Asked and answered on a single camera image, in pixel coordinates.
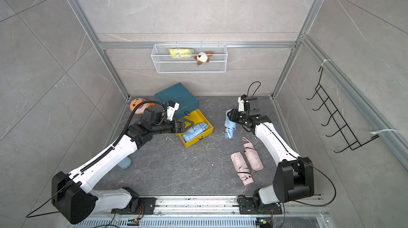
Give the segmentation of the metal base rail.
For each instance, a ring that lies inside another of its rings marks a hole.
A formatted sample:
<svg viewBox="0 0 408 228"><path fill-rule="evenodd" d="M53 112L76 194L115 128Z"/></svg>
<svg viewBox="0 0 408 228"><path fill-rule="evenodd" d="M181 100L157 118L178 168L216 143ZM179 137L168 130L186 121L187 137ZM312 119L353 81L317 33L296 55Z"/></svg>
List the metal base rail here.
<svg viewBox="0 0 408 228"><path fill-rule="evenodd" d="M332 228L320 196L306 204L287 202L256 211L251 197L147 196L144 210L132 215L93 214L78 228Z"/></svg>

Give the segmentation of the orange shark plush toy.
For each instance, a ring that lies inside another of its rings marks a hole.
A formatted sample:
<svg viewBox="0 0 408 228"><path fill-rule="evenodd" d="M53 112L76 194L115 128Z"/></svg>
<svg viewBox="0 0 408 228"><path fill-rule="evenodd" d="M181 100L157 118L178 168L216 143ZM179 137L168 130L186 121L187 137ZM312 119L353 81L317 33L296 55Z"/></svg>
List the orange shark plush toy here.
<svg viewBox="0 0 408 228"><path fill-rule="evenodd" d="M135 114L143 114L145 109L154 105L154 103L147 103L144 98L136 98L129 103L129 108L133 112L133 110L138 106Z"/></svg>

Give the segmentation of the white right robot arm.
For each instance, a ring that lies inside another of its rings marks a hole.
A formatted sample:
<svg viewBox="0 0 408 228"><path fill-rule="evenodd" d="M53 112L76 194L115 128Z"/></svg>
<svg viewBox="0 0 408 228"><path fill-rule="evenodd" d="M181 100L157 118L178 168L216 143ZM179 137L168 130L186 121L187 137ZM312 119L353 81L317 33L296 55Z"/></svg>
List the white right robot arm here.
<svg viewBox="0 0 408 228"><path fill-rule="evenodd" d="M231 122L252 132L265 145L277 166L273 184L254 192L258 212L277 203L285 203L314 195L312 161L296 153L276 131L271 119L262 115L256 97L242 95L239 107L227 113Z"/></svg>

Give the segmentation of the blue umbrella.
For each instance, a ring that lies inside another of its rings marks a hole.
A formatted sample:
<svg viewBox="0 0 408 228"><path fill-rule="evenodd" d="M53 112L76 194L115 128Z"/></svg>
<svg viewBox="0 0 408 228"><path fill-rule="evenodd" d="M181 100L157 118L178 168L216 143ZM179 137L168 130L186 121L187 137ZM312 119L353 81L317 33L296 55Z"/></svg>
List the blue umbrella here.
<svg viewBox="0 0 408 228"><path fill-rule="evenodd" d="M227 110L226 111L226 119L225 119L225 123L224 123L224 127L225 127L225 138L226 139L232 139L234 136L234 132L236 130L236 126L237 124L235 122L232 122L229 117L228 117L228 113L231 111Z"/></svg>
<svg viewBox="0 0 408 228"><path fill-rule="evenodd" d="M190 128L183 136L182 138L184 141L187 143L191 141L193 138L199 136L203 132L206 131L206 129L209 127L209 125L205 122L198 123L194 125L192 128Z"/></svg>

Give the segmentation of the light blue cup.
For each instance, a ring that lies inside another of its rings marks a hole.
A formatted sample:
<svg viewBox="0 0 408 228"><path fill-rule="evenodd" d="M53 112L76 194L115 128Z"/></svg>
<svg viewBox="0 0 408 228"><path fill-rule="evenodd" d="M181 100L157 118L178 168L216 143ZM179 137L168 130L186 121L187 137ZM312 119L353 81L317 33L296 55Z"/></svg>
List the light blue cup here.
<svg viewBox="0 0 408 228"><path fill-rule="evenodd" d="M117 166L123 170L128 169L132 165L132 160L129 157L125 157L123 160L121 160Z"/></svg>

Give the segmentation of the pink folded umbrella front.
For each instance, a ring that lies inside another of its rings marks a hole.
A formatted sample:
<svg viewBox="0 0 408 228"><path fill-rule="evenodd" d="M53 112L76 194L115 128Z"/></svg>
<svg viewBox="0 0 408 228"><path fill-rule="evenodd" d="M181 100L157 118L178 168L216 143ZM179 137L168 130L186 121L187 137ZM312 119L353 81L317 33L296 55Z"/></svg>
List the pink folded umbrella front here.
<svg viewBox="0 0 408 228"><path fill-rule="evenodd" d="M240 152L235 152L230 155L236 174L239 176L244 186L250 185L254 182L250 169Z"/></svg>

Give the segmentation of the brown white plush dog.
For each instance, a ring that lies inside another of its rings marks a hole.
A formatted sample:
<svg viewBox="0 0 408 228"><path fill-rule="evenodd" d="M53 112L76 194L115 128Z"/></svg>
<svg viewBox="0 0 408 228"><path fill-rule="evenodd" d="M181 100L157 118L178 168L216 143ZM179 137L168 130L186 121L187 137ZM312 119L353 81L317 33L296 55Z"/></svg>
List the brown white plush dog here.
<svg viewBox="0 0 408 228"><path fill-rule="evenodd" d="M210 58L213 56L212 51L207 51L207 52L200 52L198 55L194 56L194 60L197 62L197 66L200 66L204 63L208 63Z"/></svg>

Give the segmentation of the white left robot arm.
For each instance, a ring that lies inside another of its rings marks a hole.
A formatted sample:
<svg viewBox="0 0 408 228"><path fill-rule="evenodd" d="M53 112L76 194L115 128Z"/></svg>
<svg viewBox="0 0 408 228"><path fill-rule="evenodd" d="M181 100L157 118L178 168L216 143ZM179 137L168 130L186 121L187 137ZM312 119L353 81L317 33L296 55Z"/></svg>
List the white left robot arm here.
<svg viewBox="0 0 408 228"><path fill-rule="evenodd" d="M51 203L69 223L78 224L89 215L103 211L133 214L142 209L139 194L129 187L98 191L94 186L154 135L185 133L194 126L187 118L173 117L177 103L151 101L150 104L138 122L132 124L129 118L117 139L90 161L69 173L54 175Z"/></svg>

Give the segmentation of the pink folded umbrella rear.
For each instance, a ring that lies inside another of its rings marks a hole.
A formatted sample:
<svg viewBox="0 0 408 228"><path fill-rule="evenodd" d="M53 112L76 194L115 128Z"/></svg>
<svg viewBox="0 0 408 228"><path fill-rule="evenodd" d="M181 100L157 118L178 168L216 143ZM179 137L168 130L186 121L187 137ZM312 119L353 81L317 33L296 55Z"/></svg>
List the pink folded umbrella rear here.
<svg viewBox="0 0 408 228"><path fill-rule="evenodd" d="M256 151L254 144L246 137L242 137L244 141L244 153L253 171L260 171L264 168L264 165Z"/></svg>

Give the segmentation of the pink folded umbrella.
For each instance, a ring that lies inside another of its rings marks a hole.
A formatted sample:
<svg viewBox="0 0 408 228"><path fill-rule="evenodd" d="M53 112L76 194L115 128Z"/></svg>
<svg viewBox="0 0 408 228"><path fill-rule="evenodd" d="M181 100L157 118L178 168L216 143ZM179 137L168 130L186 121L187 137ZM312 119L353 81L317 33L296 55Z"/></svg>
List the pink folded umbrella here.
<svg viewBox="0 0 408 228"><path fill-rule="evenodd" d="M239 176L244 186L250 185L254 182L250 169L240 152L235 152L230 155L236 174Z"/></svg>
<svg viewBox="0 0 408 228"><path fill-rule="evenodd" d="M253 171L260 171L264 168L264 165L256 151L254 144L246 137L242 137L244 141L244 153Z"/></svg>

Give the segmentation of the teal and yellow drawer box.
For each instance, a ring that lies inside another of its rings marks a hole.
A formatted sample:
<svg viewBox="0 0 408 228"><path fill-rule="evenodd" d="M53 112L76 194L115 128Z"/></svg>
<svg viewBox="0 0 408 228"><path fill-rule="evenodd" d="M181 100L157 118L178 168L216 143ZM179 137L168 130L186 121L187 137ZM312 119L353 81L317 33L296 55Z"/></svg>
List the teal and yellow drawer box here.
<svg viewBox="0 0 408 228"><path fill-rule="evenodd" d="M177 133L176 135L179 136L186 148L189 148L195 143L203 140L203 138L207 137L213 132L213 126L199 110L199 100L182 83L179 82L171 87L168 87L154 94L154 96L162 103L168 102L170 100L179 103L179 109L174 114L174 118L176 118L177 120L184 117L189 119L190 121L193 121L194 125L201 122L205 122L209 125L205 132L193 138L189 142L185 142L182 138L184 133Z"/></svg>

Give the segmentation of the yellow package in basket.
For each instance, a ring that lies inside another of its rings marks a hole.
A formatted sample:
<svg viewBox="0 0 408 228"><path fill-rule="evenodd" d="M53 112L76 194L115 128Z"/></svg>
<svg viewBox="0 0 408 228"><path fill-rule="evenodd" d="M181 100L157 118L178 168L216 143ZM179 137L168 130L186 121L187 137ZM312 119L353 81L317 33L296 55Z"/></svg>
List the yellow package in basket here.
<svg viewBox="0 0 408 228"><path fill-rule="evenodd" d="M186 59L194 54L194 50L188 48L170 48L169 54L174 59Z"/></svg>

